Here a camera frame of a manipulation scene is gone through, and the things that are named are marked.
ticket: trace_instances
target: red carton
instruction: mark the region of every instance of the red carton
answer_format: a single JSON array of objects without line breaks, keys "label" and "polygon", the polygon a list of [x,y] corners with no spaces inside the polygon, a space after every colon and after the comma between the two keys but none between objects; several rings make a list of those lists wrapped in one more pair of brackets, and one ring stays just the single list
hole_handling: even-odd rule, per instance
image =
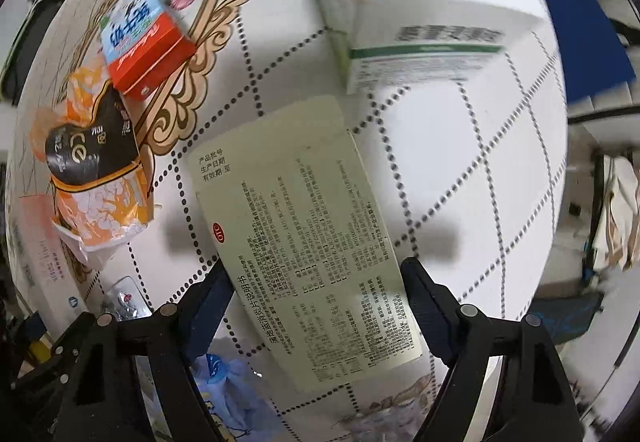
[{"label": "red carton", "polygon": [[196,53],[160,0],[119,0],[102,21],[101,38],[113,86],[138,100]]}]

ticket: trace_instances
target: orange snack bag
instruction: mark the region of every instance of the orange snack bag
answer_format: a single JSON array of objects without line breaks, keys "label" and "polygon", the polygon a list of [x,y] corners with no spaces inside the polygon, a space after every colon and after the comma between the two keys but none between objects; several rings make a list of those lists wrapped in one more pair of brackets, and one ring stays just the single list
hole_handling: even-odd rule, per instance
[{"label": "orange snack bag", "polygon": [[54,221],[77,236],[82,250],[129,241],[146,227],[147,180],[133,123],[102,56],[70,76],[67,98],[55,110],[37,111],[31,144],[51,171]]}]

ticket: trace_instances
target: green stripe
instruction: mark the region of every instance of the green stripe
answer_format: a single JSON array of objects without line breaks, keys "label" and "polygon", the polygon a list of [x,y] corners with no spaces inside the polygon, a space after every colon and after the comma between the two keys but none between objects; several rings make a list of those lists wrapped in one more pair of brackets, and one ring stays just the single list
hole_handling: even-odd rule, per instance
[{"label": "green stripe", "polygon": [[446,54],[450,52],[475,52],[497,54],[502,49],[494,44],[401,44],[380,48],[357,48],[350,53],[351,59],[366,57],[403,56],[406,54]]}]

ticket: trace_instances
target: paper instruction sheet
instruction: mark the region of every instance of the paper instruction sheet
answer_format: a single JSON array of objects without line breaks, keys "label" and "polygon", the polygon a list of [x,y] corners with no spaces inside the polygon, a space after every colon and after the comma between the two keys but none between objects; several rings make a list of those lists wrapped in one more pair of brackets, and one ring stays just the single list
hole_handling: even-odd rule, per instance
[{"label": "paper instruction sheet", "polygon": [[196,149],[196,195],[236,292],[300,390],[422,351],[380,210],[337,101],[287,106]]}]

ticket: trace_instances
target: snack bag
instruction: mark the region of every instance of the snack bag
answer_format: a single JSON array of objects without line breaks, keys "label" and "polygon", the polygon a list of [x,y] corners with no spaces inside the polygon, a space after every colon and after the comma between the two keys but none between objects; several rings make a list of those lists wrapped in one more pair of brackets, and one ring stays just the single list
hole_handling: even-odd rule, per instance
[{"label": "snack bag", "polygon": [[113,85],[138,100],[196,53],[160,0],[118,0],[100,28]]},{"label": "snack bag", "polygon": [[51,171],[54,221],[82,250],[113,247],[146,227],[147,181],[133,124],[101,56],[70,76],[65,101],[39,108],[31,145]]}]

